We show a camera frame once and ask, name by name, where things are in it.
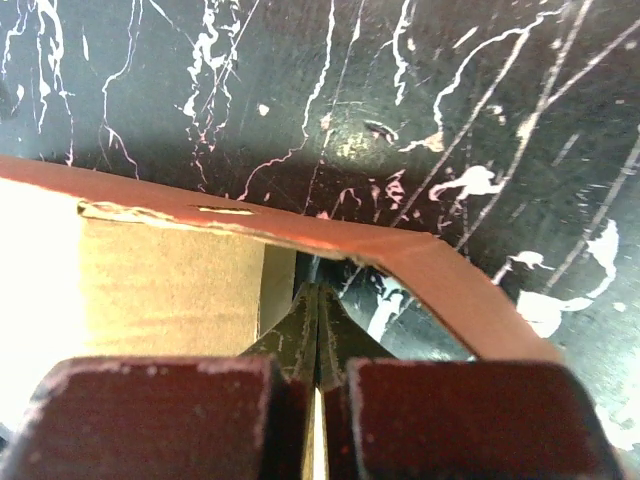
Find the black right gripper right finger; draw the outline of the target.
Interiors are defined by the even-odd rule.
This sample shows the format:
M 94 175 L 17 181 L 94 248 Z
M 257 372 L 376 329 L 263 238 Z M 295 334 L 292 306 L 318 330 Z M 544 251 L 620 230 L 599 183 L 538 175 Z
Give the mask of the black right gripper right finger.
M 623 479 L 557 363 L 405 361 L 318 292 L 317 375 L 332 479 Z

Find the brown cardboard box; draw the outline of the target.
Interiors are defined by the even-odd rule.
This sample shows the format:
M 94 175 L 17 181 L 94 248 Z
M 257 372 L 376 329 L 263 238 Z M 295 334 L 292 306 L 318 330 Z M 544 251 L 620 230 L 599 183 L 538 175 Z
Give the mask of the brown cardboard box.
M 2 438 L 10 443 L 62 361 L 241 354 L 290 311 L 298 253 L 389 274 L 483 360 L 562 359 L 429 234 L 3 157 Z

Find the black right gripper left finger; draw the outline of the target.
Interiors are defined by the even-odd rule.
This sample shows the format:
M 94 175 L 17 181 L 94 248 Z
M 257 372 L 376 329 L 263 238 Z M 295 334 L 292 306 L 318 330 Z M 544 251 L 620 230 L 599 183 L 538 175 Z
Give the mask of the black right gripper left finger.
M 1 459 L 5 479 L 301 479 L 319 289 L 237 356 L 55 365 Z

